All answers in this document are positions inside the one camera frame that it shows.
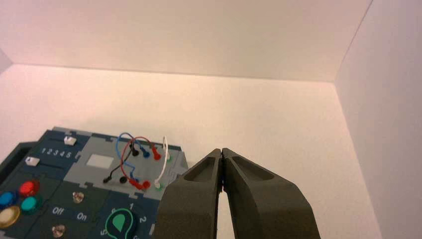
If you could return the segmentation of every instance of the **black wire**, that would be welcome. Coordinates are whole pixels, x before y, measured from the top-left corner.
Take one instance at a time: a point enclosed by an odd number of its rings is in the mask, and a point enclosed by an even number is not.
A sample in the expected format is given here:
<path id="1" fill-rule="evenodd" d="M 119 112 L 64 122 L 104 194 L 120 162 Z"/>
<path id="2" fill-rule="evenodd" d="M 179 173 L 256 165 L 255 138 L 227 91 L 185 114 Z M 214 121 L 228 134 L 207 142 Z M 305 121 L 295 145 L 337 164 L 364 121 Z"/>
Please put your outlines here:
<path id="1" fill-rule="evenodd" d="M 127 154 L 127 156 L 126 156 L 126 158 L 124 158 L 124 160 L 123 160 L 123 163 L 124 162 L 126 162 L 126 160 L 129 158 L 129 156 L 130 156 L 130 154 L 132 153 L 132 150 L 133 150 L 133 147 L 134 147 L 134 145 L 130 145 L 130 151 L 129 151 L 129 153 Z M 116 168 L 114 168 L 111 172 L 110 172 L 110 178 L 111 178 L 111 176 L 112 176 L 112 174 L 118 169 L 120 167 L 120 165 L 119 166 L 117 166 Z"/>

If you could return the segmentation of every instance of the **blue wire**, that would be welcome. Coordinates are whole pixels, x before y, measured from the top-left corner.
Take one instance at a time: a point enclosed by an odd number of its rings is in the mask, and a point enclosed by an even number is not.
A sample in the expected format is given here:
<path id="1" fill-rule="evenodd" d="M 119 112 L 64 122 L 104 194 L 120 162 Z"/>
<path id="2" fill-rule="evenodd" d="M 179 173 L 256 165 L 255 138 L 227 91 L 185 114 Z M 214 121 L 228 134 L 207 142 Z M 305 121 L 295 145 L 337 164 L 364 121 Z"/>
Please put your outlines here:
<path id="1" fill-rule="evenodd" d="M 119 143 L 119 141 L 120 141 L 120 139 L 121 139 L 121 137 L 122 137 L 123 135 L 128 135 L 129 137 L 133 138 L 133 136 L 132 136 L 130 133 L 128 133 L 128 132 L 123 132 L 123 133 L 121 133 L 121 134 L 119 135 L 119 137 L 117 138 L 117 141 L 116 141 L 116 154 L 117 154 L 118 158 L 121 158 L 120 151 L 118 150 L 118 143 Z M 140 143 L 137 139 L 135 140 L 135 142 L 139 145 L 139 148 L 142 150 L 142 152 L 143 152 L 143 154 L 144 154 L 144 157 L 149 157 L 149 153 L 148 153 L 148 151 L 146 151 L 146 150 L 142 147 L 141 143 Z M 135 177 L 133 176 L 133 172 L 135 171 L 135 168 L 136 168 L 136 167 L 135 167 L 134 165 L 132 165 L 132 164 L 128 163 L 128 162 L 124 162 L 124 164 L 125 164 L 126 166 L 128 166 L 128 167 L 132 168 L 132 170 L 131 170 L 131 172 L 130 172 L 130 177 L 131 177 L 131 178 L 135 178 Z"/>

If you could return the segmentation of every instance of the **white floor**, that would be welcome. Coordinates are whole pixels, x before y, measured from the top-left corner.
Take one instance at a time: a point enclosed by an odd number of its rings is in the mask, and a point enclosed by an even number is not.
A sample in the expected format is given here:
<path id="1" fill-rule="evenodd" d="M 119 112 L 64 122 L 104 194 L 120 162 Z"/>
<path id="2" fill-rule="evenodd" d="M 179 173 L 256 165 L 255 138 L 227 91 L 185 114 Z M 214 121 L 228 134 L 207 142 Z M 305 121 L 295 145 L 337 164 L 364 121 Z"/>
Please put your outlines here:
<path id="1" fill-rule="evenodd" d="M 53 126 L 180 145 L 189 165 L 228 147 L 293 181 L 323 239 L 380 239 L 331 83 L 13 65 L 0 75 L 0 158 Z M 219 239 L 233 238 L 221 194 Z"/>

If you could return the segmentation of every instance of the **white wire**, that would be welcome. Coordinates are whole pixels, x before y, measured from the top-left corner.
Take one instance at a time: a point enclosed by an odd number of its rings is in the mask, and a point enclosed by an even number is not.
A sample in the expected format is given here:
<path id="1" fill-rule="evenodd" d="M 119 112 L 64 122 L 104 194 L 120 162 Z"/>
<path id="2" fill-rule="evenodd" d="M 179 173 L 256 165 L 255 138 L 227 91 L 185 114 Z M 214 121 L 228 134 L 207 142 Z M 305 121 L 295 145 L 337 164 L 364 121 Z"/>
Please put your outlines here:
<path id="1" fill-rule="evenodd" d="M 161 170 L 160 176 L 158 176 L 158 178 L 155 179 L 155 181 L 154 181 L 155 185 L 159 185 L 159 181 L 160 181 L 161 177 L 163 176 L 164 171 L 166 170 L 167 158 L 169 156 L 169 144 L 167 143 L 167 137 L 166 136 L 163 137 L 163 149 L 165 150 L 163 169 Z"/>

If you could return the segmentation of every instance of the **green dial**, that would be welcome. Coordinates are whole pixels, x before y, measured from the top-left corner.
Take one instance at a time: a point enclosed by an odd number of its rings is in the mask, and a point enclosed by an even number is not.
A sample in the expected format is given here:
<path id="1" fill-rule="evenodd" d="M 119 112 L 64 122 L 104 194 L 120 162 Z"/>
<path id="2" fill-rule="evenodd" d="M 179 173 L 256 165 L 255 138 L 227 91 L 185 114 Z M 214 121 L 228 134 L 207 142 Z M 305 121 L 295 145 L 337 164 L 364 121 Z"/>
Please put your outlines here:
<path id="1" fill-rule="evenodd" d="M 113 239 L 131 239 L 136 229 L 132 212 L 119 208 L 112 212 L 105 222 L 105 230 Z"/>

